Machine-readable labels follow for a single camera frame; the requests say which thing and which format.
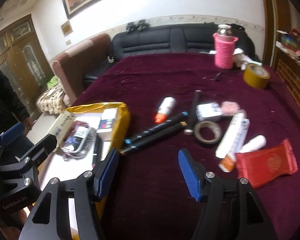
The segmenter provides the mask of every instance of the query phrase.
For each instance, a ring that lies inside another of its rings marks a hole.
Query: person's hand
[[[25,125],[25,127],[28,129],[28,130],[31,130],[32,127],[33,127],[33,122],[31,121],[30,117],[27,117],[26,119],[23,120],[23,123]]]

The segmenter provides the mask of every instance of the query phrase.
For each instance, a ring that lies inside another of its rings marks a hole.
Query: green cloth
[[[55,85],[57,85],[59,83],[58,77],[54,76],[53,78],[51,78],[51,80],[47,83],[48,89],[51,89],[52,87],[54,87]]]

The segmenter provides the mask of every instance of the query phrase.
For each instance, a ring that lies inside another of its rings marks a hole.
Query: maroon tablecloth
[[[235,101],[250,119],[246,141],[264,135],[266,148],[289,138],[299,170],[257,190],[277,232],[288,240],[300,225],[300,110],[285,85],[272,70],[267,89],[249,87],[242,72],[220,70],[211,55],[156,54],[128,57],[98,78],[74,103],[125,102],[131,112],[129,135],[154,125],[157,107],[167,96],[177,100],[174,114],[190,108],[195,90],[202,100]],[[229,120],[219,122],[223,132]],[[208,171],[235,179],[236,171],[218,168],[214,148],[199,146],[183,133],[135,155],[121,157],[102,221],[107,239],[191,239],[201,203],[190,197],[178,166],[178,151],[187,148]]]

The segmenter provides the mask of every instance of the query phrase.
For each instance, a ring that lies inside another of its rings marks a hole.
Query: red snack wrapper
[[[248,179],[253,188],[261,187],[281,175],[292,175],[298,170],[288,138],[271,149],[235,155],[238,177]]]

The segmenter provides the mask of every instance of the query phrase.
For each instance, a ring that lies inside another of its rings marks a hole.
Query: blue gripper pad
[[[119,153],[115,148],[111,148],[106,158],[103,161],[97,162],[93,168],[96,201],[101,201],[103,197],[108,195],[118,163]]]
[[[196,163],[192,159],[187,149],[182,149],[178,154],[179,166],[188,186],[190,195],[200,202],[202,198],[202,189],[204,186],[204,177],[196,168]]]
[[[1,136],[0,145],[7,146],[25,131],[25,125],[18,122]]]

